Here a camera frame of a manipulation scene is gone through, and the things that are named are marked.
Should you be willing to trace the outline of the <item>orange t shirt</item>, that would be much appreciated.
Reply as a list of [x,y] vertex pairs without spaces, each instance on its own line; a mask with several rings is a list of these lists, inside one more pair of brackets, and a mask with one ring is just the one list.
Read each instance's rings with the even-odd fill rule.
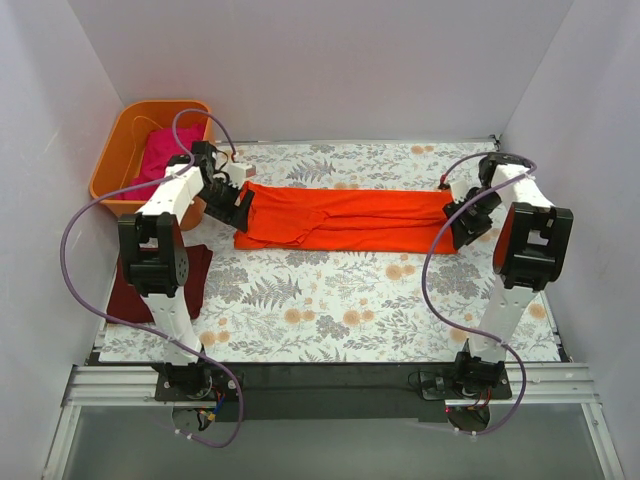
[[238,250],[426,253],[444,226],[447,191],[271,187],[254,193]]

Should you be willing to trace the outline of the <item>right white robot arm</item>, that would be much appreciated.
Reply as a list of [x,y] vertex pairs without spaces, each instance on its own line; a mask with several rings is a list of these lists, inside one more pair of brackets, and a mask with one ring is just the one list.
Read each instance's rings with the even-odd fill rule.
[[560,276],[574,220],[571,210],[540,191],[532,161],[500,152],[477,158],[479,186],[445,177],[439,184],[452,195],[443,211],[456,249],[491,229],[498,206],[506,209],[492,257],[495,284],[488,306],[454,360],[453,387],[469,398],[505,383],[505,346],[531,301]]

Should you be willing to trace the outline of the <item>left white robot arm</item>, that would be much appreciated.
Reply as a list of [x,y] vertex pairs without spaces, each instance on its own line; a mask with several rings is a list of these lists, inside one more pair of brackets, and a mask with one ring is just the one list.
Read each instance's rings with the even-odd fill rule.
[[197,354],[202,344],[194,332],[185,297],[190,271],[180,223],[196,198],[204,212],[245,232],[254,197],[244,191],[256,174],[247,163],[217,164],[218,150],[197,141],[192,152],[175,155],[151,198],[135,213],[118,220],[120,260],[124,279],[149,309],[153,322],[167,341],[160,372],[167,385],[189,399],[208,398],[214,388],[211,369]]

